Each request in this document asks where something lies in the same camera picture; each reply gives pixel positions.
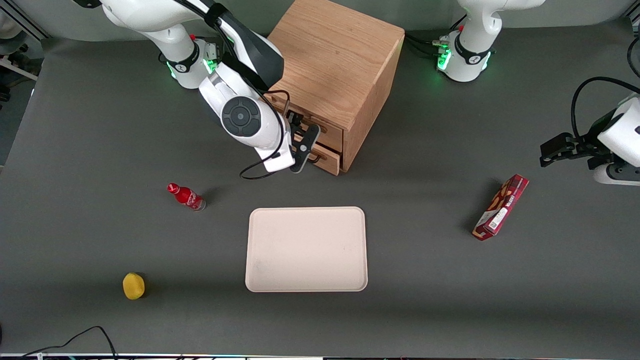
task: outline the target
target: bottle label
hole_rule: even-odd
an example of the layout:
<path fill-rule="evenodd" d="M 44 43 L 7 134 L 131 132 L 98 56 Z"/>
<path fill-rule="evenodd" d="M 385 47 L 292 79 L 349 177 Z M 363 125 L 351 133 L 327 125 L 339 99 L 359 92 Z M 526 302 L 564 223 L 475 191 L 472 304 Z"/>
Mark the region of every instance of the bottle label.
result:
<path fill-rule="evenodd" d="M 191 191 L 189 194 L 189 199 L 187 199 L 186 206 L 189 206 L 191 209 L 197 210 L 200 208 L 200 204 L 202 203 L 202 197 Z"/>

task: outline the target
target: wall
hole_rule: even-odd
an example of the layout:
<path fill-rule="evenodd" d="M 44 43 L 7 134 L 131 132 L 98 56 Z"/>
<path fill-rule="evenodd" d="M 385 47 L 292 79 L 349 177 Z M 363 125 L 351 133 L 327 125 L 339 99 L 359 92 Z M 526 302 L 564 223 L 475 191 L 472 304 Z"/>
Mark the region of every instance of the wall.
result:
<path fill-rule="evenodd" d="M 463 10 L 455 0 L 334 0 L 405 29 L 447 28 Z M 72 0 L 13 0 L 54 37 L 76 40 L 141 38 L 110 23 L 101 9 L 84 9 Z M 292 0 L 221 0 L 236 17 L 259 33 L 269 33 Z M 505 27 L 588 25 L 614 19 L 634 0 L 547 0 L 539 8 L 504 12 Z M 210 32 L 202 22 L 186 24 L 190 32 Z"/>

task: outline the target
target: wooden cabinet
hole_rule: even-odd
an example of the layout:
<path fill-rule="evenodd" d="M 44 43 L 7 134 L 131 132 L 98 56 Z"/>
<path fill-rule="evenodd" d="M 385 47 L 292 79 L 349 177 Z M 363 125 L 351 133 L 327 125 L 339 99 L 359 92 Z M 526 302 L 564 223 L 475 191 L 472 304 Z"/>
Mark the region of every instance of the wooden cabinet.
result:
<path fill-rule="evenodd" d="M 387 100 L 404 30 L 329 0 L 295 0 L 269 40 L 285 60 L 271 89 L 287 90 L 303 123 L 320 125 L 316 165 L 346 172 Z M 283 94 L 269 100 L 284 107 Z"/>

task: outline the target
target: dark gray tabletop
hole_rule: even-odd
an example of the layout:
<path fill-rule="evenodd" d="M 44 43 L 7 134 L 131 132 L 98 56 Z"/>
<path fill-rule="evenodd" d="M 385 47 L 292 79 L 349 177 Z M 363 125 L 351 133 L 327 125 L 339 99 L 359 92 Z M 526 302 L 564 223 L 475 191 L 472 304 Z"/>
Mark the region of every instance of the dark gray tabletop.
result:
<path fill-rule="evenodd" d="M 253 182 L 237 176 L 253 149 L 151 42 L 51 44 L 0 176 L 1 350 L 101 325 L 121 353 L 637 359 L 640 189 L 596 183 L 584 160 L 538 165 L 539 145 L 569 130 L 580 82 L 638 82 L 631 40 L 627 22 L 507 29 L 469 84 L 407 47 L 349 173 Z M 627 95 L 590 85 L 579 126 Z M 515 173 L 529 187 L 500 234 L 476 240 Z M 172 181 L 204 193 L 206 211 L 179 206 Z M 290 206 L 365 211 L 364 291 L 245 288 L 249 214 Z M 124 297 L 127 272 L 146 274 L 147 298 Z M 65 351 L 108 347 L 95 333 Z"/>

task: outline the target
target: red bottle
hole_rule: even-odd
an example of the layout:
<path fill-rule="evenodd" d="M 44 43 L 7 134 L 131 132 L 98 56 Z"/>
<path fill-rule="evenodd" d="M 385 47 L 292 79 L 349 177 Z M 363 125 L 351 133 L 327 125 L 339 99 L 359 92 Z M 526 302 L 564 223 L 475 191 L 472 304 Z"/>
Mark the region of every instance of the red bottle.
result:
<path fill-rule="evenodd" d="M 193 211 L 202 211 L 207 206 L 202 196 L 191 191 L 189 188 L 179 187 L 177 184 L 171 183 L 166 189 L 175 195 L 175 199 L 182 205 L 190 207 Z"/>

